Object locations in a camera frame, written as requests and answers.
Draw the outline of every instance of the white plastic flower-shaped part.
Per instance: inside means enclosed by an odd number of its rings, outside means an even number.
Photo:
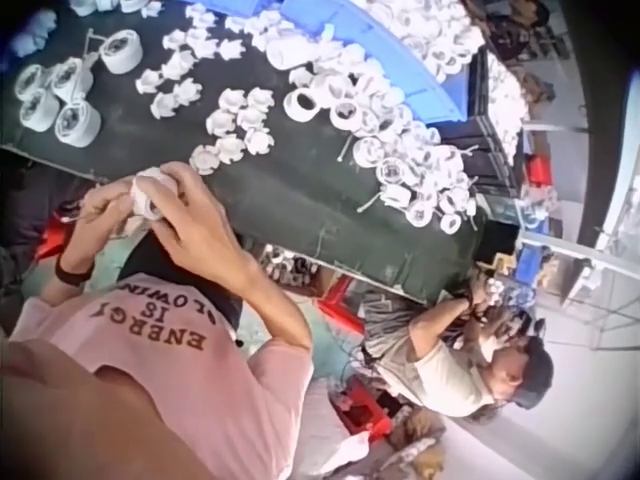
[[[213,145],[197,146],[189,157],[189,165],[198,175],[211,175],[220,166],[216,147]]]
[[[247,131],[244,143],[251,155],[266,155],[275,145],[275,140],[269,134],[268,128],[252,129]]]
[[[211,28],[216,25],[216,16],[211,12],[194,14],[192,17],[192,25],[195,28]]]
[[[147,3],[144,7],[142,7],[142,10],[140,11],[140,13],[142,14],[142,18],[149,18],[149,17],[157,17],[158,15],[160,15],[161,11],[162,11],[162,2],[153,1],[153,2]]]
[[[227,88],[220,98],[218,105],[226,112],[238,113],[242,107],[247,105],[247,99],[244,97],[244,90],[232,90]]]
[[[242,40],[222,40],[218,47],[218,53],[224,60],[234,60],[242,58],[242,54],[245,52],[244,46],[242,46]]]
[[[218,40],[212,38],[193,45],[193,53],[198,58],[213,58],[218,51]]]
[[[209,32],[204,28],[190,28],[185,35],[185,43],[195,50],[198,44],[209,38]]]
[[[178,107],[176,98],[170,93],[158,93],[151,103],[151,114],[158,120],[173,117]]]
[[[140,78],[136,79],[136,90],[139,94],[156,93],[158,91],[158,85],[164,82],[164,78],[160,72],[155,70],[145,70],[142,72]]]
[[[184,9],[184,15],[187,18],[194,18],[204,13],[207,13],[207,7],[201,3],[192,3],[187,5],[187,8]]]
[[[244,155],[245,144],[236,135],[229,135],[219,138],[216,141],[216,150],[218,158],[222,163],[230,165],[231,162],[237,162]]]
[[[240,33],[244,31],[244,26],[247,20],[240,17],[227,17],[224,21],[224,28],[231,30],[233,33]]]
[[[207,133],[216,137],[224,137],[236,128],[235,115],[225,110],[216,110],[205,122]]]
[[[249,130],[261,129],[266,119],[267,114],[265,112],[249,106],[240,109],[236,122],[240,128],[248,132]]]
[[[265,90],[260,87],[254,88],[247,95],[247,104],[250,108],[266,113],[276,104],[273,99],[273,90]]]
[[[193,78],[187,78],[180,84],[173,86],[173,95],[180,105],[187,106],[200,99],[202,85],[194,83]]]
[[[313,80],[313,73],[306,69],[306,67],[294,68],[289,72],[289,83],[294,84],[298,88],[304,88],[311,85]]]
[[[405,210],[405,216],[414,227],[426,227],[433,218],[433,206],[423,200],[415,200]]]
[[[182,30],[174,30],[169,35],[162,37],[162,47],[166,50],[178,50],[187,40],[187,33]]]

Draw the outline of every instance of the green table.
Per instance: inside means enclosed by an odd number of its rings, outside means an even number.
[[[215,38],[242,38],[224,30],[223,23],[212,30]],[[87,100],[101,113],[103,124],[98,138],[84,149],[58,142],[53,129],[35,133],[22,128],[20,103],[12,92],[16,72],[7,75],[2,87],[2,147],[80,176],[113,180],[170,160],[186,161],[197,145],[213,143],[204,122],[225,88],[271,89],[276,100],[267,119],[275,138],[271,152],[246,154],[205,177],[237,231],[418,300],[436,298],[447,282],[466,273],[479,237],[468,224],[449,236],[435,221],[416,229],[401,212],[379,202],[362,214],[356,212],[378,190],[374,173],[356,166],[350,154],[336,161],[348,135],[332,127],[326,112],[305,124],[285,115],[282,101],[291,90],[288,72],[274,70],[248,42],[240,60],[199,62],[190,75],[204,86],[201,100],[180,108],[173,118],[154,119],[149,110],[152,96],[139,95],[134,80],[144,69],[158,69],[168,60],[170,52],[161,46],[164,35],[189,27],[180,2],[165,3],[160,16],[150,19],[138,13],[79,18],[69,10],[60,12],[47,47],[23,65],[51,66],[80,56],[89,28],[105,37],[136,30],[145,50],[142,63],[120,76],[110,74],[101,61],[94,66],[95,83]],[[173,82],[160,87],[172,88]],[[480,228],[483,218],[476,218]]]

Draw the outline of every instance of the floor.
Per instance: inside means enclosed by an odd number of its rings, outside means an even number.
[[[96,259],[93,277],[87,285],[89,291],[112,285],[131,249],[139,240],[138,237],[112,240]],[[38,265],[24,282],[26,295],[37,294],[46,278],[53,271],[52,259]],[[330,325],[310,299],[293,296],[304,313],[313,333],[315,365],[314,378],[333,377],[341,380],[350,371],[348,360],[350,352],[360,342],[358,335],[352,334],[339,326]],[[245,342],[243,350],[247,355],[257,350],[268,338],[262,321],[257,314],[245,305],[240,319],[238,338]]]

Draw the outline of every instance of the hand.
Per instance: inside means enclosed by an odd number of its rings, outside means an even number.
[[[109,237],[131,215],[131,178],[123,178],[90,190],[82,200],[71,240],[62,253],[60,265],[69,273],[86,273]]]
[[[257,262],[238,244],[224,207],[189,165],[161,167],[178,184],[180,198],[158,180],[136,180],[164,216],[151,222],[158,240],[174,263],[243,296],[259,271]]]

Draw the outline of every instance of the man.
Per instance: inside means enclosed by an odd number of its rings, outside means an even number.
[[[365,358],[392,390],[450,417],[509,402],[531,409],[542,400],[551,386],[553,362],[539,337],[497,349],[489,363],[476,354],[479,348],[454,351],[441,340],[454,320],[486,301],[485,283],[478,274],[465,298],[422,312],[419,305],[387,293],[365,295]],[[479,347],[480,328],[469,321],[467,344]]]

